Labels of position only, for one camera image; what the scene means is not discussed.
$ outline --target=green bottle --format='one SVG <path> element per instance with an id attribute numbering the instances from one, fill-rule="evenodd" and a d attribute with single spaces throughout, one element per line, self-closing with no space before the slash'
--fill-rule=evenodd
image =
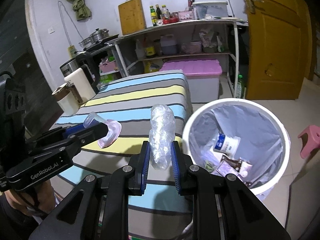
<path id="1" fill-rule="evenodd" d="M 242 75 L 238 75 L 236 98 L 242 98 L 244 94 L 244 81 Z"/>
<path id="2" fill-rule="evenodd" d="M 150 6 L 150 14 L 151 14 L 152 25 L 157 26 L 156 22 L 158 20 L 158 15 L 152 5 Z"/>

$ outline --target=blue stripe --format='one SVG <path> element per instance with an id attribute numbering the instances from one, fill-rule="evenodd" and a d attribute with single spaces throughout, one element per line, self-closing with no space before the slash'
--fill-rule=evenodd
<path id="1" fill-rule="evenodd" d="M 133 85 L 146 84 L 146 83 L 152 83 L 154 81 L 169 80 L 169 79 L 176 79 L 176 78 L 184 79 L 185 81 L 187 81 L 185 75 L 182 73 L 169 73 L 165 75 L 146 76 L 144 78 L 130 79 L 127 81 L 110 84 L 106 87 L 103 87 L 99 91 L 99 93 L 108 92 L 110 90 L 114 90 L 117 88 L 129 87 Z"/>
<path id="2" fill-rule="evenodd" d="M 89 174 L 102 177 L 102 175 L 81 169 L 77 166 L 72 166 L 60 173 L 62 177 L 74 184 L 78 184 Z M 188 202 L 184 197 L 178 195 L 175 186 L 168 185 L 147 184 L 143 196 L 129 196 L 129 205 L 148 209 L 189 213 Z"/>
<path id="3" fill-rule="evenodd" d="M 183 106 L 173 105 L 169 106 L 173 111 L 174 116 L 186 119 L 186 111 Z M 104 119 L 113 119 L 118 122 L 129 121 L 129 120 L 142 120 L 151 118 L 151 107 L 132 109 L 132 110 L 119 110 L 114 112 L 98 113 Z M 74 116 L 62 116 L 60 117 L 56 124 L 64 123 L 82 123 L 88 114 L 80 114 Z"/>

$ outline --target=human hand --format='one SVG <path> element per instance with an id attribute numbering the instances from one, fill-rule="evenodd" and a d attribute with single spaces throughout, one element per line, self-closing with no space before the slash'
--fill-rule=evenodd
<path id="1" fill-rule="evenodd" d="M 53 188 L 51 186 L 50 180 L 47 180 L 42 184 L 36 186 L 35 189 L 37 192 L 38 200 L 40 202 L 38 208 L 44 211 L 45 213 L 50 213 L 55 208 L 55 205 L 56 205 L 55 196 L 54 196 L 54 192 L 53 192 Z M 31 213 L 27 209 L 29 205 L 25 203 L 13 189 L 7 190 L 6 192 L 4 192 L 4 194 L 7 198 L 9 205 L 12 208 L 19 210 L 20 212 L 22 212 L 27 216 L 31 216 Z M 34 201 L 29 194 L 27 193 L 20 193 L 20 194 L 26 200 L 28 200 L 31 204 L 34 205 Z"/>

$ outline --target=black sleeve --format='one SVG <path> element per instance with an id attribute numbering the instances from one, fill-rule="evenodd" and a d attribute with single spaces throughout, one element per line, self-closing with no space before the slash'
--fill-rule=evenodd
<path id="1" fill-rule="evenodd" d="M 1 240 L 28 240 L 37 226 L 33 217 L 12 208 L 4 194 L 0 196 Z"/>

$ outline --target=yellow stripe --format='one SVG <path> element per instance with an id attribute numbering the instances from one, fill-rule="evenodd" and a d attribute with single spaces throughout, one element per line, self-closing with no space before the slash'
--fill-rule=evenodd
<path id="1" fill-rule="evenodd" d="M 147 137 L 119 137 L 112 145 L 107 148 L 101 149 L 98 142 L 92 142 L 84 147 L 83 150 L 92 150 L 99 152 L 111 152 L 111 153 L 122 153 L 122 154 L 139 154 L 143 141 L 148 141 Z M 174 138 L 175 141 L 179 142 L 181 147 L 182 139 L 178 136 Z"/>
<path id="2" fill-rule="evenodd" d="M 143 91 L 134 91 L 134 92 L 124 93 L 121 95 L 112 95 L 104 98 L 93 99 L 86 102 L 82 106 L 101 105 L 104 103 L 113 103 L 118 101 L 133 100 L 133 99 L 154 97 L 154 96 L 163 96 L 163 95 L 168 95 L 172 93 L 180 93 L 185 96 L 185 89 L 181 86 L 173 85 L 167 88 L 153 88 L 153 89 L 147 89 Z"/>

